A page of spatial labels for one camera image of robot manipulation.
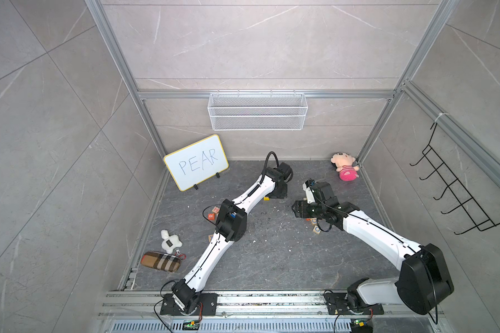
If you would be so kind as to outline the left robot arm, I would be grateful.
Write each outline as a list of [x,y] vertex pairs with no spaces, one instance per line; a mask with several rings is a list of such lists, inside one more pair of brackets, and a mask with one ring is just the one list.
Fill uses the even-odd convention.
[[265,197],[286,198],[293,169],[282,162],[275,168],[266,167],[258,180],[232,201],[224,200],[215,220],[215,233],[203,255],[191,271],[172,286],[172,297],[179,311],[191,314],[207,280],[222,255],[239,241],[247,230],[248,213]]

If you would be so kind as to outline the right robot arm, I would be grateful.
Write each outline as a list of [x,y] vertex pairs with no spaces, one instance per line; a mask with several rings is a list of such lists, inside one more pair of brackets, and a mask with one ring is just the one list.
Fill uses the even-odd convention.
[[383,255],[398,270],[397,277],[360,279],[345,299],[350,311],[361,313],[372,305],[405,305],[425,315],[453,294],[455,288],[443,252],[434,244],[425,246],[391,231],[359,207],[339,202],[327,182],[313,179],[303,184],[304,200],[295,201],[297,218],[325,221],[331,228],[357,237]]

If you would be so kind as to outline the pink plush doll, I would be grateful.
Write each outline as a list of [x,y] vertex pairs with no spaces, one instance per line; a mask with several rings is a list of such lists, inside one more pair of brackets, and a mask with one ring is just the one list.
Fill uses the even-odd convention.
[[336,167],[339,178],[342,181],[349,182],[359,178],[360,170],[356,159],[348,153],[335,153],[331,158],[331,163]]

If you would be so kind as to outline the white plush toy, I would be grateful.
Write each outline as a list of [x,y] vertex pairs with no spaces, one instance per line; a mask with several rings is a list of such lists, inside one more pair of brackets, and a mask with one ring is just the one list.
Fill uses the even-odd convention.
[[162,238],[162,249],[167,254],[173,254],[176,252],[176,249],[182,247],[183,243],[179,239],[179,237],[175,234],[169,234],[167,230],[161,230],[161,238]]

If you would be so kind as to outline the plaid brown pouch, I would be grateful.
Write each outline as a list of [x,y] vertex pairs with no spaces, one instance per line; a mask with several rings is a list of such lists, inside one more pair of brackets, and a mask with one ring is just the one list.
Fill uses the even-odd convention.
[[155,251],[146,252],[140,260],[140,264],[147,268],[170,273],[177,272],[181,263],[182,260],[177,256]]

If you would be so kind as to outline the whiteboard with yellow frame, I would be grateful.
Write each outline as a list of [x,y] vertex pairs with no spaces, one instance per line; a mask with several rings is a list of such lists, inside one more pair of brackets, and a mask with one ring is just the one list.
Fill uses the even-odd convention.
[[180,191],[194,188],[229,168],[218,135],[211,135],[166,155],[163,162]]

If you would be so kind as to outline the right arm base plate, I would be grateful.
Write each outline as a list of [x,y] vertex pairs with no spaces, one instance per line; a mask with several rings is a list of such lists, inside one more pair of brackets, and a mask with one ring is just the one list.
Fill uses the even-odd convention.
[[355,292],[325,290],[323,297],[330,315],[383,315],[381,304],[368,305]]

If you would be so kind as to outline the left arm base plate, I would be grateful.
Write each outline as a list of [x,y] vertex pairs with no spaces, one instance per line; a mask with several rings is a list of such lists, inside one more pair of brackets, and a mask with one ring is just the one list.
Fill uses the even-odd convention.
[[172,294],[166,294],[163,301],[156,306],[156,313],[172,316],[198,316],[201,312],[203,316],[215,316],[218,296],[218,294],[213,293],[201,294],[194,310],[187,314],[176,304]]

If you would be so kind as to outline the aluminium rail front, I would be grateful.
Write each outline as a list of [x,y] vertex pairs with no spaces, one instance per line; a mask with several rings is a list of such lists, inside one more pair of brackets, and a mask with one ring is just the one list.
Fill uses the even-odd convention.
[[[215,316],[205,319],[283,319],[283,318],[367,318],[367,315],[330,315],[322,290],[308,291],[215,291]],[[156,306],[162,302],[155,291],[110,291],[94,311],[103,319],[156,319]]]

